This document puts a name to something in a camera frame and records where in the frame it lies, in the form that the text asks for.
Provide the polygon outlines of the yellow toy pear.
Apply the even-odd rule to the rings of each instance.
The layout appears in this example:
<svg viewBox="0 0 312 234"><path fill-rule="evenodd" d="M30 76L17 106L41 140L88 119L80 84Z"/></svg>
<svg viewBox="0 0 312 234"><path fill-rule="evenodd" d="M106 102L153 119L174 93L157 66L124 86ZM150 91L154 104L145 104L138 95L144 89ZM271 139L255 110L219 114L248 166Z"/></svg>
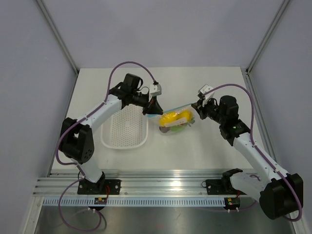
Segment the yellow toy pear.
<svg viewBox="0 0 312 234"><path fill-rule="evenodd" d="M182 123L190 122L192 118L193 118L193 113L192 111L189 111L189 110L184 110L183 112L179 114L179 120Z"/></svg>

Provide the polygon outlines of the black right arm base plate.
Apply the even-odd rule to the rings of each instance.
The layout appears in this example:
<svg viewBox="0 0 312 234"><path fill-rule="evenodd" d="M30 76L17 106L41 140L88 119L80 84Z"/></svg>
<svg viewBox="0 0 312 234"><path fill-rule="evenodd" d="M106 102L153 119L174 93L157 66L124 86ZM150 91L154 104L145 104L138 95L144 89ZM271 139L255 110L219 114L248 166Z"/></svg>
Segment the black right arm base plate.
<svg viewBox="0 0 312 234"><path fill-rule="evenodd" d="M233 188L230 178L243 171L239 168L225 171L219 179L207 179L201 183L208 195L244 195L243 192Z"/></svg>

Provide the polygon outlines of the dark red toy fruit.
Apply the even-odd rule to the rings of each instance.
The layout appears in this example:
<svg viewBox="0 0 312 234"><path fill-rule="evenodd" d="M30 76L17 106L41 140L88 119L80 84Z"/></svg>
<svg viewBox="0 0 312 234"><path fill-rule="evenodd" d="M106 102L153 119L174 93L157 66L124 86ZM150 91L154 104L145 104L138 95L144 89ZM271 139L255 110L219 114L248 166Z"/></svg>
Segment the dark red toy fruit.
<svg viewBox="0 0 312 234"><path fill-rule="evenodd" d="M159 127L159 130L162 134L167 134L169 133L171 130L170 130L170 127Z"/></svg>

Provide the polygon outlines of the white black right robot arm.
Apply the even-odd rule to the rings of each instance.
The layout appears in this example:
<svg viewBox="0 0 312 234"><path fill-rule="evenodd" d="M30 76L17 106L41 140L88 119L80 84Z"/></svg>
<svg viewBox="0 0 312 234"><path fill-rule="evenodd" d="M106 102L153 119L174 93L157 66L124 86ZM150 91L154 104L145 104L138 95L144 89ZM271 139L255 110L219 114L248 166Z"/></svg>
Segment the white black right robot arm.
<svg viewBox="0 0 312 234"><path fill-rule="evenodd" d="M221 136L246 158L260 177L252 178L239 168L228 170L222 174L222 190L249 195L271 220L298 212L296 218L288 220L299 221L303 214L303 179L299 174L291 175L256 145L252 129L239 119L236 98L222 96L216 101L199 95L199 100L191 106L201 120L210 118L219 124Z"/></svg>

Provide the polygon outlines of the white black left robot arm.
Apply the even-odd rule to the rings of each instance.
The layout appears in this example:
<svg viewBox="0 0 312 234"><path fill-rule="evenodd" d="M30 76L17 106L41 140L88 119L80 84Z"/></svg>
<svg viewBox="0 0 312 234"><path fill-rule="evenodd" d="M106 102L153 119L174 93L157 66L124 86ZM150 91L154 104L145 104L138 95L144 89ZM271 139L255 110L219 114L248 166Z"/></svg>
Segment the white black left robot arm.
<svg viewBox="0 0 312 234"><path fill-rule="evenodd" d="M142 108L143 115L163 114L157 101L161 86L157 81L150 85L146 94L140 90L143 81L133 74L126 74L124 80L108 91L104 101L81 117L66 118L61 127L59 151L77 166L82 178L79 179L78 194L107 194L113 189L105 173L92 160L95 152L93 134L112 115L128 105Z"/></svg>

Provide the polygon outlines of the clear teal-zipper zip bag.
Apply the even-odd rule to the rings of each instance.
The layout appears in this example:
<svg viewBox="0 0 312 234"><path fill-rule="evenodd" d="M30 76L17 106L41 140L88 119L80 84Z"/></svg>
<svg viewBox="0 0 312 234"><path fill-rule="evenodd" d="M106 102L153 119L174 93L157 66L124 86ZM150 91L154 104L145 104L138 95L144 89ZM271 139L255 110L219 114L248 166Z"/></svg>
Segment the clear teal-zipper zip bag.
<svg viewBox="0 0 312 234"><path fill-rule="evenodd" d="M162 115L149 114L146 117L157 126L162 135L182 132L195 123L195 115L190 103L164 111Z"/></svg>

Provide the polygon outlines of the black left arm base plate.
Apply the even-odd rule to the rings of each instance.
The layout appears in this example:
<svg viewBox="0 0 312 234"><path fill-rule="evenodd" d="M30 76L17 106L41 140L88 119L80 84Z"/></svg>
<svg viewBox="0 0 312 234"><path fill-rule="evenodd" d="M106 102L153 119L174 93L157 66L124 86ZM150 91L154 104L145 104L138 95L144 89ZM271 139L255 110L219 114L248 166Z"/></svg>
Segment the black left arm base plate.
<svg viewBox="0 0 312 234"><path fill-rule="evenodd" d="M105 179L92 183L86 179L79 182L78 195L119 195L121 180Z"/></svg>

